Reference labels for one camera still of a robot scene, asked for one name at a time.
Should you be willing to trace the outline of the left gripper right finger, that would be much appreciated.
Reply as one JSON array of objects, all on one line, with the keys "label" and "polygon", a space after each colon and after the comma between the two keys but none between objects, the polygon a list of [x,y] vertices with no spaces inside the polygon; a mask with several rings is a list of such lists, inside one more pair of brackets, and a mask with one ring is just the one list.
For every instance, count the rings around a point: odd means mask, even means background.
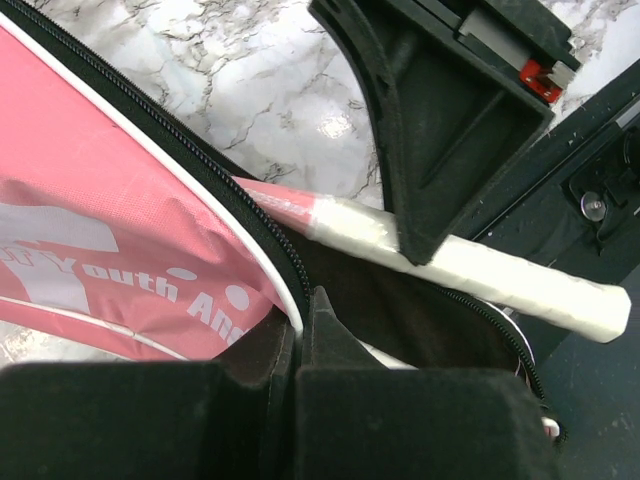
[{"label": "left gripper right finger", "polygon": [[298,479],[556,479],[539,404],[497,369],[389,369],[317,288],[295,379]]}]

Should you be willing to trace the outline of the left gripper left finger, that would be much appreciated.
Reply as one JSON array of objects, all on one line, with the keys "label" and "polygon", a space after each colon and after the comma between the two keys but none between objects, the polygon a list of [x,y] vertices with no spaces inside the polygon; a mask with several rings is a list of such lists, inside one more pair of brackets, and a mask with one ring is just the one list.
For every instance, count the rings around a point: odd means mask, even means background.
[{"label": "left gripper left finger", "polygon": [[1,475],[275,479],[293,356],[271,314],[213,360],[7,367]]}]

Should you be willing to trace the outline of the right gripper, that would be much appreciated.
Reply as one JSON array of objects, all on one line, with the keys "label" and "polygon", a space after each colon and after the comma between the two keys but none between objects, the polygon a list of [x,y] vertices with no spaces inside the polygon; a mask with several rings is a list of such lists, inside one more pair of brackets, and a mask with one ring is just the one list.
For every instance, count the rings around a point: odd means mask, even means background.
[{"label": "right gripper", "polygon": [[313,1],[364,95],[399,248],[423,265],[581,68],[539,1]]}]

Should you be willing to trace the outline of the pink racket bag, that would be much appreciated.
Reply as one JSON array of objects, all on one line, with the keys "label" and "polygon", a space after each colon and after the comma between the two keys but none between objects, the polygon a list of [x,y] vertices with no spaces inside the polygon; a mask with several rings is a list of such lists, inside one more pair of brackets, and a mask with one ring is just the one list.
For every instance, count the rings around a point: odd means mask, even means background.
[{"label": "pink racket bag", "polygon": [[306,318],[291,245],[219,155],[22,1],[1,5],[1,317],[125,357],[218,358]]}]

